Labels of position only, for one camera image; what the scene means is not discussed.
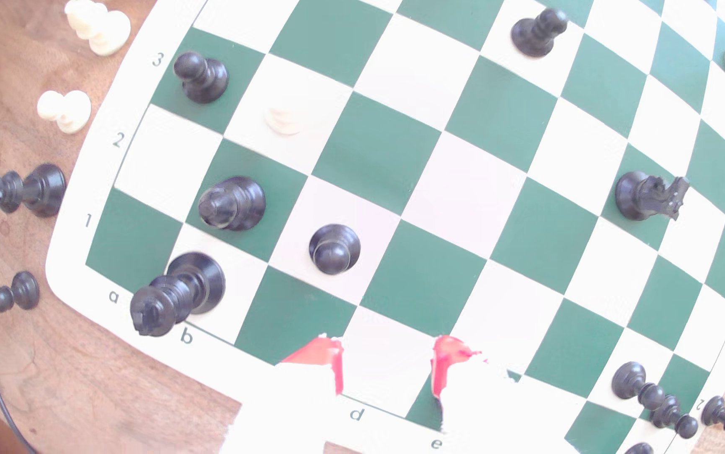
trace vinyl chess mat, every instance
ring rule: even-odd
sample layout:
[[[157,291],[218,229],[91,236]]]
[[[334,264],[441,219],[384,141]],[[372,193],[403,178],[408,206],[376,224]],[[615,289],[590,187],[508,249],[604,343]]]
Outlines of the vinyl chess mat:
[[[547,6],[567,30],[525,57],[511,26]],[[172,63],[189,50],[227,68],[214,103],[181,90]],[[546,433],[582,453],[690,451],[703,425],[657,429],[610,381],[638,361],[697,418],[725,390],[724,51],[721,0],[159,0],[90,126],[49,282],[239,401],[316,335],[342,336],[330,441],[358,451],[443,450],[429,388],[443,334],[503,360]],[[267,126],[278,105],[301,110],[299,134]],[[677,222],[622,217],[630,170],[689,179]],[[214,230],[198,197],[235,175],[261,185],[266,214]],[[332,223],[361,240],[341,275],[307,250]],[[224,299],[138,336],[132,294],[188,251],[223,268]]]

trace black pawn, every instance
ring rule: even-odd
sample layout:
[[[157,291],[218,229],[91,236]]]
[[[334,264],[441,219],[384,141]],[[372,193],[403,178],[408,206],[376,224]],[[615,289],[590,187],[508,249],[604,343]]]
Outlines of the black pawn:
[[[725,430],[725,402],[724,397],[716,396],[707,401],[707,405],[701,411],[701,422],[705,426],[724,423]]]
[[[665,391],[654,383],[646,383],[646,369],[633,361],[617,369],[612,378],[612,391],[621,399],[637,397],[643,407],[652,411],[665,401]]]
[[[567,15],[547,8],[536,18],[522,18],[511,29],[511,40],[529,57],[544,57],[553,50],[553,40],[567,30]]]
[[[360,257],[360,239],[345,225],[329,224],[319,228],[309,242],[309,256],[327,275],[342,273]]]
[[[30,272],[20,272],[14,275],[12,285],[0,287],[0,312],[12,309],[14,304],[21,309],[33,309],[40,300],[40,287]]]
[[[196,52],[181,54],[174,61],[174,73],[183,81],[183,93],[196,103],[216,101],[227,88],[227,69],[221,61]]]
[[[21,203],[38,217],[50,217],[60,211],[65,196],[65,175],[54,164],[42,164],[25,179],[14,170],[0,176],[0,209],[11,213]]]
[[[225,274],[211,257],[189,252],[169,263],[165,275],[130,301],[132,324],[142,336],[163,336],[189,314],[214,309],[225,294]]]
[[[242,231],[264,216],[266,199],[257,182],[231,177],[205,191],[198,202],[200,219],[217,229]]]

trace captured chess piece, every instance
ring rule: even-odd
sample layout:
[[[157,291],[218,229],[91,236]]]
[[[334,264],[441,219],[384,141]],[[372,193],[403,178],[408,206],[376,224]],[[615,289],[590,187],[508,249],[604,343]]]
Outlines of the captured chess piece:
[[[556,36],[567,30],[567,15],[547,8],[536,18],[522,18],[511,29],[511,40],[529,57],[544,57],[553,50]]]
[[[38,217],[54,216],[65,195],[65,175],[54,164],[41,164],[25,179],[14,170],[0,176],[0,209],[14,212],[23,202]]]
[[[360,239],[356,232],[345,225],[328,224],[312,235],[309,256],[321,272],[336,275],[357,263],[360,248]]]
[[[257,182],[231,177],[200,196],[200,219],[217,229],[239,232],[254,227],[264,216],[266,199]]]
[[[165,275],[135,293],[132,324],[142,336],[163,336],[189,314],[214,309],[224,294],[225,274],[219,264],[204,253],[185,253],[169,263]]]
[[[701,411],[701,422],[705,426],[712,424],[724,423],[725,430],[725,402],[724,397],[716,396],[707,401],[704,409]]]
[[[216,101],[227,88],[225,65],[196,52],[186,52],[177,57],[174,73],[183,81],[183,93],[196,103]]]
[[[40,287],[30,272],[20,272],[12,278],[12,285],[0,287],[0,312],[12,309],[14,304],[21,309],[34,309],[40,300]]]
[[[662,177],[633,171],[624,174],[615,186],[615,202],[623,216],[632,221],[644,221],[655,214],[662,214],[676,221],[679,208],[684,204],[684,193],[690,182],[677,177],[670,186]]]

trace chess board square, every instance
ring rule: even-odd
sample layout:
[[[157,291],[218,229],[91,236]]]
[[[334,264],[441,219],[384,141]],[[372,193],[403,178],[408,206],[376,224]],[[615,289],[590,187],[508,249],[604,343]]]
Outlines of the chess board square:
[[[565,298],[525,375],[587,397],[622,333],[621,326]]]
[[[700,291],[699,281],[661,256],[657,257],[628,326],[673,350]]]
[[[444,129],[477,57],[473,48],[396,15],[354,89],[435,129]]]
[[[659,15],[639,0],[595,0],[584,31],[648,74],[661,24]]]
[[[150,105],[115,187],[182,222],[220,140],[216,132]]]
[[[573,23],[557,36],[553,50],[544,58],[528,57],[511,40],[511,29],[522,18],[535,18],[545,7],[534,0],[505,0],[499,8],[494,26],[486,38],[481,54],[510,69],[513,73],[559,96],[567,81],[575,53],[581,44],[583,29]]]
[[[236,336],[236,348],[278,364],[317,335],[342,336],[356,308],[267,267]]]
[[[646,75],[584,35],[562,97],[628,137]]]
[[[401,214],[440,131],[356,92],[312,173]]]
[[[327,224],[347,225],[360,239],[357,263],[338,275],[322,273],[309,256],[309,241]],[[269,264],[276,269],[359,304],[398,225],[398,216],[316,177],[309,177],[281,232]]]
[[[564,293],[597,216],[526,179],[491,258]]]
[[[190,205],[186,223],[230,243],[239,249],[269,260],[292,207],[307,177],[270,158],[230,140],[223,140],[205,173],[197,196]],[[264,217],[252,229],[243,232],[215,229],[200,219],[198,201],[202,193],[233,176],[249,176],[265,192]]]
[[[299,172],[315,167],[351,87],[274,55],[266,55],[227,125],[225,138]],[[268,108],[293,108],[303,124],[282,135],[265,120]]]
[[[560,293],[489,260],[449,334],[524,374],[561,302]]]
[[[112,189],[85,265],[135,293],[166,271],[181,223]]]
[[[453,191],[450,182],[454,182]],[[524,182],[524,172],[443,132],[402,218],[486,258],[494,250]],[[466,213],[465,229],[450,207]]]
[[[564,296],[625,326],[656,258],[657,251],[650,246],[598,218]]]
[[[551,94],[481,57],[446,130],[528,171],[555,104]]]
[[[528,176],[599,214],[625,147],[623,136],[559,98]],[[584,162],[589,162],[590,178],[572,178],[583,171]]]
[[[648,76],[629,142],[670,173],[684,176],[699,123],[698,112]]]
[[[401,221],[360,306],[430,336],[448,334],[485,262]]]
[[[174,59],[188,51],[214,58],[225,65],[230,78],[225,93],[213,103],[195,103],[183,93],[181,81],[174,74],[174,64],[170,63],[150,102],[222,134],[264,54],[194,27],[183,37],[174,56],[169,57]]]
[[[430,372],[433,341],[384,315],[357,309],[343,335],[343,394],[407,415]]]
[[[359,0],[301,0],[270,53],[353,87],[390,17]]]

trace white chess piece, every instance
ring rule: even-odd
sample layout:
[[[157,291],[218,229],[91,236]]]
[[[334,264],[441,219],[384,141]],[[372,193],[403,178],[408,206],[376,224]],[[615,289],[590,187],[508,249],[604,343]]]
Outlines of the white chess piece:
[[[66,134],[74,134],[90,118],[90,98],[79,90],[70,91],[65,96],[49,90],[37,100],[37,115],[55,121]]]

